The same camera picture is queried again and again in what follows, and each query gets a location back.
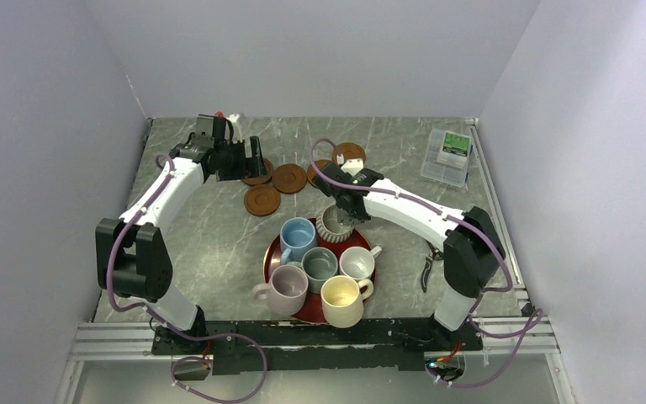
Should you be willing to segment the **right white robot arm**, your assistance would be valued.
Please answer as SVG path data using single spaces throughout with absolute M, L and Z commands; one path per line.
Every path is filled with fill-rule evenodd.
M 430 338 L 440 349 L 461 343 L 464 323 L 482 295 L 493 291 L 490 280 L 499 271 L 506 285 L 513 282 L 506 250 L 486 210 L 459 210 L 438 205 L 397 186 L 381 173 L 363 168 L 345 173 L 333 163 L 317 170 L 317 188 L 332 197 L 346 221 L 373 218 L 389 221 L 431 243 L 442 253 L 443 292 L 430 317 Z

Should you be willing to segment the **white mug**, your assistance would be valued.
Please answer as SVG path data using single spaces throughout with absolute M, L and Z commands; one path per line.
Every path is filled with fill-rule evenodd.
M 339 257 L 340 273 L 355 280 L 371 279 L 375 270 L 375 259 L 382 251 L 380 246 L 371 250 L 365 247 L 349 247 Z

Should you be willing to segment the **grey ribbed mug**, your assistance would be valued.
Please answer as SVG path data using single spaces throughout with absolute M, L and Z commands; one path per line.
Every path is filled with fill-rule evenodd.
M 315 228 L 318 235 L 326 242 L 341 243 L 353 233 L 354 226 L 339 221 L 338 208 L 330 205 L 316 216 Z

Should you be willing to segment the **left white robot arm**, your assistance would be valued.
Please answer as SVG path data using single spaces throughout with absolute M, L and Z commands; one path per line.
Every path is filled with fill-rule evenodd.
M 97 279 L 117 312 L 141 308 L 195 354 L 207 344 L 204 310 L 173 284 L 164 235 L 184 203 L 210 177 L 238 181 L 267 175 L 258 136 L 244 136 L 239 114 L 201 114 L 184 142 L 156 156 L 155 182 L 116 219 L 95 231 Z

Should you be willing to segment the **cream yellow mug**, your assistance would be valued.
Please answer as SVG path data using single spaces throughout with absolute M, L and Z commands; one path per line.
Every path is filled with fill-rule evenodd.
M 363 317 L 363 300 L 373 291 L 370 279 L 355 280 L 345 275 L 329 278 L 320 290 L 324 318 L 333 327 L 353 327 Z

